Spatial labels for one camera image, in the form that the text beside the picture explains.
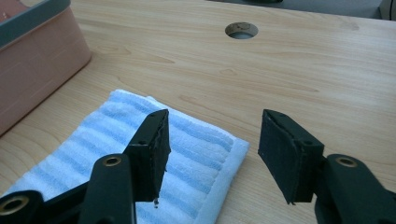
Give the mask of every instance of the desk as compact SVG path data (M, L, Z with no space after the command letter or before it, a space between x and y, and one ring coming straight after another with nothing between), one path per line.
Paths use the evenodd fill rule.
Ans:
M396 23L207 1L74 0L92 61L0 139L0 193L115 89L220 126L251 144L218 223L314 223L287 205L257 155L262 110L288 114L365 162L396 191ZM248 21L248 40L224 34Z

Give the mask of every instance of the blue towel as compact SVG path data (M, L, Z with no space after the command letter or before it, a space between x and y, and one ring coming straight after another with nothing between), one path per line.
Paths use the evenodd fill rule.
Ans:
M128 91L111 92L57 150L27 172L7 192L34 189L51 199L89 180L99 158L121 153L146 115L169 109L172 148L160 204L136 203L138 223L214 223L248 142Z

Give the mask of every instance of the box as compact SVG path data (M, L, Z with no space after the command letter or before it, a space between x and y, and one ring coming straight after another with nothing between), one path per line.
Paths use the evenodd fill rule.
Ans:
M0 0L0 135L90 58L70 0Z
M392 3L392 0L383 0L379 5L379 11L381 12L382 20L396 21L396 3Z

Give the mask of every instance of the wood grain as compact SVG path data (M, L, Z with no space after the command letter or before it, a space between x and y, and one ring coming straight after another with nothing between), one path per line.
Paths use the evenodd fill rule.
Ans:
M74 0L92 61L0 139L0 193L115 89L151 95L251 144L218 223L315 223L257 155L264 108L365 162L396 191L396 23L207 1ZM225 27L247 21L248 40Z

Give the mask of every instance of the towel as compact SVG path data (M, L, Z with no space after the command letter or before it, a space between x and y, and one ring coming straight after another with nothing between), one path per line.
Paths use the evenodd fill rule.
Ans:
M85 118L58 149L24 174L5 193L33 189L51 199L89 180L93 164L122 153L146 115L169 110L172 152L166 164L160 204L136 203L140 223L215 223L248 142L128 91L116 90Z

